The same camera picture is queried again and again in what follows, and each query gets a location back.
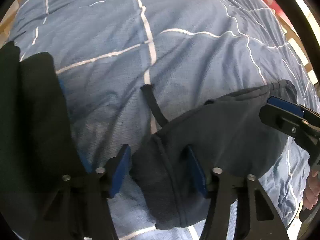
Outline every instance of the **human hand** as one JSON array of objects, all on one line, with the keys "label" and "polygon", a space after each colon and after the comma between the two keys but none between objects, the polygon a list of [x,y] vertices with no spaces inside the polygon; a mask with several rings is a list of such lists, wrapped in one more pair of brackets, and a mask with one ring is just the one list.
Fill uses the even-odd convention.
[{"label": "human hand", "polygon": [[317,175],[318,171],[313,171],[310,169],[302,199],[303,205],[307,209],[312,209],[318,201],[318,195],[320,193],[320,180],[318,179]]}]

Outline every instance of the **gray cloth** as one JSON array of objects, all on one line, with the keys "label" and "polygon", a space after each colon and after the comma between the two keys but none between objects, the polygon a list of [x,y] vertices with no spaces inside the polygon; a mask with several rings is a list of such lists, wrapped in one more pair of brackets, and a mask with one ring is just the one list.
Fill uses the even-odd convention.
[{"label": "gray cloth", "polygon": [[274,165],[288,136],[260,121],[260,108],[270,96],[297,103],[297,92],[287,80],[242,89],[175,118],[133,154],[130,174],[156,228],[187,227],[207,216],[209,201],[195,187],[189,147],[207,178],[214,167],[237,177],[260,178]]}]

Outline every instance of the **blue duvet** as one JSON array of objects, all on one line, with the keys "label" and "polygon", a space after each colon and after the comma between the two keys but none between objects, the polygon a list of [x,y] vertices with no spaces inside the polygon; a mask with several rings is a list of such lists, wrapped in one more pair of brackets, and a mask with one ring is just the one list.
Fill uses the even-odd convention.
[{"label": "blue duvet", "polygon": [[[299,104],[319,112],[300,59],[261,0],[24,0],[9,39],[21,59],[42,51],[53,56],[88,171],[123,143],[134,152],[159,128],[140,92],[144,84],[154,85],[169,120],[209,98],[282,79],[295,85]],[[307,159],[289,138],[260,179],[285,225],[302,199]],[[204,225],[156,230],[129,175],[108,201],[122,240],[195,240]],[[235,221],[236,202],[228,239]]]}]

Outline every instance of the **metal bolt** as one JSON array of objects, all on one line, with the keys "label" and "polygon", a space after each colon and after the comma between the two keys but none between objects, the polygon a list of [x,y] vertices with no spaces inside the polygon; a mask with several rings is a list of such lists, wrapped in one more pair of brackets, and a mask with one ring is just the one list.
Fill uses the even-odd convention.
[{"label": "metal bolt", "polygon": [[251,181],[255,181],[256,180],[256,176],[254,176],[252,174],[249,174],[247,178],[248,178],[248,180],[251,180]]},{"label": "metal bolt", "polygon": [[222,169],[221,169],[221,168],[213,168],[212,171],[213,171],[215,174],[221,174],[221,173],[222,173]]},{"label": "metal bolt", "polygon": [[96,168],[96,173],[104,173],[105,171],[106,171],[106,169],[103,167]]},{"label": "metal bolt", "polygon": [[68,174],[62,176],[62,180],[63,180],[63,181],[68,181],[68,180],[70,180],[70,179],[71,179],[71,176],[68,175]]}]

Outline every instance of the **red object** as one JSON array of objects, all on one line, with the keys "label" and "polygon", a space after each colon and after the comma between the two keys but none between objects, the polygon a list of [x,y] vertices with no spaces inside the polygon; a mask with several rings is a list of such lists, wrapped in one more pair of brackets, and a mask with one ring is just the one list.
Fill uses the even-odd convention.
[{"label": "red object", "polygon": [[271,9],[276,11],[276,14],[279,15],[291,28],[293,28],[293,25],[291,24],[288,17],[284,14],[281,7],[276,3],[275,0],[263,0]]}]

